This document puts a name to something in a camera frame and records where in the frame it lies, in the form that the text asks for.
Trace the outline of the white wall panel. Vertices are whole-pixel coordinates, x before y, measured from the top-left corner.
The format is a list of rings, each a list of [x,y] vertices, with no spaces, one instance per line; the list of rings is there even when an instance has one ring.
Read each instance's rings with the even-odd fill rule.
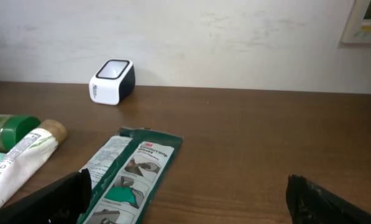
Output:
[[[371,0],[355,0],[342,33],[345,44],[371,44]]]

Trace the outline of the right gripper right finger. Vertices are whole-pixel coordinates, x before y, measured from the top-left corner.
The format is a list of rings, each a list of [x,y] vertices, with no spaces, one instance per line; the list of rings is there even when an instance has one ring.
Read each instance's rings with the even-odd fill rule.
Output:
[[[286,204],[293,224],[371,224],[371,213],[301,175],[290,175]]]

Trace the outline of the green lidded jar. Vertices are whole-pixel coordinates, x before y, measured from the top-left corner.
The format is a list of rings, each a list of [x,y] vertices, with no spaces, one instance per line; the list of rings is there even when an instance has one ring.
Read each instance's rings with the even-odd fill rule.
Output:
[[[0,114],[0,152],[9,152],[41,121],[34,116]]]

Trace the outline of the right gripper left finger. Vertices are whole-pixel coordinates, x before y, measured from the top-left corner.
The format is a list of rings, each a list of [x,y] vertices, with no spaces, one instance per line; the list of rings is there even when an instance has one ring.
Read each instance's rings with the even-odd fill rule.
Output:
[[[76,223],[91,201],[88,169],[54,183],[0,209],[0,224]]]

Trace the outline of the green gloves package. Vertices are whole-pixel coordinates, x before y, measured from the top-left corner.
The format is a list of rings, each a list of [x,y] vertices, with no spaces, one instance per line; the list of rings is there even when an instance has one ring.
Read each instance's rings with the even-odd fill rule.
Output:
[[[169,133],[121,127],[84,166],[92,193],[77,222],[140,223],[182,143]]]

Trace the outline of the white tube with tan cap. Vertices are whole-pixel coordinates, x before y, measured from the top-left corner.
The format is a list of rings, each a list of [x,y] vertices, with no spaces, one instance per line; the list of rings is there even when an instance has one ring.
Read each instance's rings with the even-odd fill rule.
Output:
[[[5,155],[0,161],[0,208],[46,163],[67,136],[64,125],[46,119]]]

